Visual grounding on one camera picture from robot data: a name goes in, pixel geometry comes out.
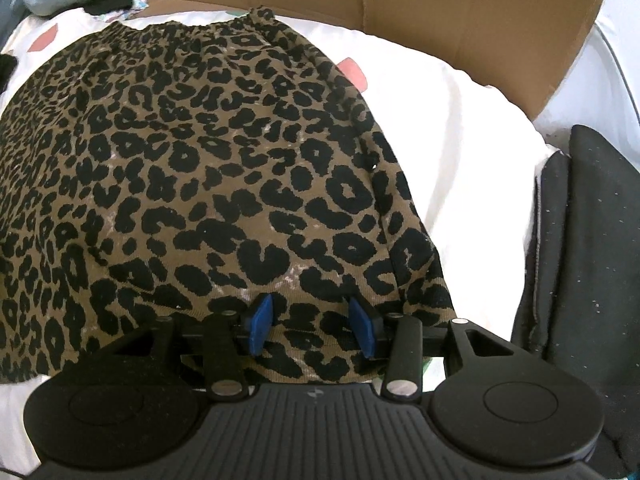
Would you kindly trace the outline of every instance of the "black plastic device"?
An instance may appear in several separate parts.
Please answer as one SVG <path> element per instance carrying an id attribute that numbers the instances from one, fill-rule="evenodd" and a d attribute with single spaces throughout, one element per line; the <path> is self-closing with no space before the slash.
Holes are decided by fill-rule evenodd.
<path id="1" fill-rule="evenodd" d="M 350 321 L 365 354 L 388 358 L 379 393 L 251 391 L 239 355 L 262 351 L 269 296 L 201 323 L 158 318 L 32 393 L 24 424 L 42 465 L 28 478 L 602 480 L 586 464 L 602 409 L 578 379 L 465 319 L 426 328 L 350 301 Z M 425 351 L 447 374 L 427 393 Z"/>

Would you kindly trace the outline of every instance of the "blue clamp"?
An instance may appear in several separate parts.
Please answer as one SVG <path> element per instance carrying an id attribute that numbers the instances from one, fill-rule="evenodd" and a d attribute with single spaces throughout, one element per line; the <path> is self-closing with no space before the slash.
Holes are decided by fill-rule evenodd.
<path id="1" fill-rule="evenodd" d="M 273 298 L 271 294 L 261 296 L 242 315 L 242 328 L 248 333 L 247 351 L 256 357 L 262 354 L 264 342 L 273 326 Z"/>
<path id="2" fill-rule="evenodd" d="M 382 358 L 388 352 L 383 317 L 364 301 L 351 296 L 349 302 L 349 325 L 356 336 L 360 350 L 367 359 Z"/>

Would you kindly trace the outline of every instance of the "logo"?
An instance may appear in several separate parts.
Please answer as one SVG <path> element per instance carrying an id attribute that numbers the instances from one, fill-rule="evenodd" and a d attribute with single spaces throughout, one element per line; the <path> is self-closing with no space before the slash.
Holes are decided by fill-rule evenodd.
<path id="1" fill-rule="evenodd" d="M 314 388 L 313 390 L 309 390 L 306 394 L 309 397 L 313 397 L 314 399 L 319 399 L 324 395 L 324 391 L 322 391 L 320 388 Z"/>

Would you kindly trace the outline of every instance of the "pink polka dot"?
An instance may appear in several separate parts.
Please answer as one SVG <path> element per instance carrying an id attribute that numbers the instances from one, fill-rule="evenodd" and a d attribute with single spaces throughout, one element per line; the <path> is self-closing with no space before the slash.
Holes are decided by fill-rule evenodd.
<path id="1" fill-rule="evenodd" d="M 31 44 L 27 52 L 43 51 L 53 42 L 53 40 L 56 39 L 57 34 L 58 34 L 58 24 L 56 23 L 47 32 L 43 32 L 42 34 L 40 34 L 38 39 Z"/>
<path id="2" fill-rule="evenodd" d="M 351 84 L 353 84 L 359 92 L 364 92 L 367 89 L 367 78 L 353 59 L 350 57 L 343 59 L 338 63 L 337 67 L 347 77 L 347 79 L 351 81 Z"/>

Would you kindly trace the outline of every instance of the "round black pad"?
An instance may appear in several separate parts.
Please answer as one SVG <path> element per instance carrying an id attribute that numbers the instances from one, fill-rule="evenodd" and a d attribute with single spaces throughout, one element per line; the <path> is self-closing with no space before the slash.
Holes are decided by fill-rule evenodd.
<path id="1" fill-rule="evenodd" d="M 517 468 L 584 460 L 604 422 L 593 390 L 529 355 L 471 358 L 436 388 L 429 414 L 458 449 Z"/>
<path id="2" fill-rule="evenodd" d="M 122 469 L 177 447 L 198 415 L 179 378 L 149 357 L 111 355 L 38 387 L 24 425 L 38 453 L 80 469 Z"/>

